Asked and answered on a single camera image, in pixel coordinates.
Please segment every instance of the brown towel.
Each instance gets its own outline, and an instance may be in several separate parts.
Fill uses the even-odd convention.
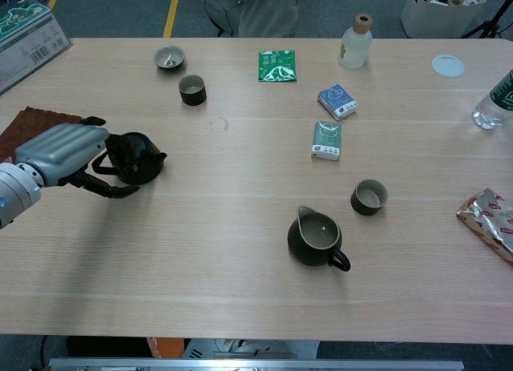
[[[60,123],[77,123],[82,118],[42,109],[27,107],[20,111],[11,124],[0,135],[0,163],[5,159],[14,160],[14,151],[35,136]]]

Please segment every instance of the foil package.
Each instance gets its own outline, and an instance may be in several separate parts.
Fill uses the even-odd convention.
[[[296,52],[294,50],[260,52],[258,81],[296,81]]]
[[[466,201],[456,216],[513,264],[513,208],[501,196],[487,188]]]

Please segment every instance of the white basket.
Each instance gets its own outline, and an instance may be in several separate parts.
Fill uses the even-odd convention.
[[[487,0],[469,6],[441,6],[406,0],[401,22],[410,38],[460,38]]]

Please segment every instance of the wooden cork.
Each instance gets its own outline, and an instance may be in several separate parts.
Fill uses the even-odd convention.
[[[372,16],[367,13],[359,13],[354,18],[353,30],[358,34],[365,34],[372,25]]]

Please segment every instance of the gray carpet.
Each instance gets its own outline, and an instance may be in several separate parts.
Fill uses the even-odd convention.
[[[405,38],[399,19],[406,0],[300,0],[297,37],[338,38],[355,14],[374,16],[375,38]],[[59,0],[55,15],[71,37],[161,37],[170,0]],[[504,0],[488,0],[474,24],[491,19]],[[513,22],[513,8],[502,27]],[[215,37],[203,0],[180,0],[173,37]],[[513,39],[513,27],[503,33]]]
[[[475,24],[491,18],[504,0],[488,0]],[[161,37],[170,0],[58,0],[55,16],[71,37]],[[339,38],[356,13],[374,16],[375,38],[405,38],[399,16],[405,0],[300,0],[297,37]],[[513,7],[504,16],[513,22]],[[180,0],[173,37],[215,37],[202,0]],[[503,33],[513,40],[513,27]],[[39,364],[40,336],[0,336],[0,371],[27,371]],[[46,358],[66,355],[65,337],[49,337]],[[318,357],[332,359],[462,360],[469,370],[513,369],[511,346],[375,345],[321,343]]]

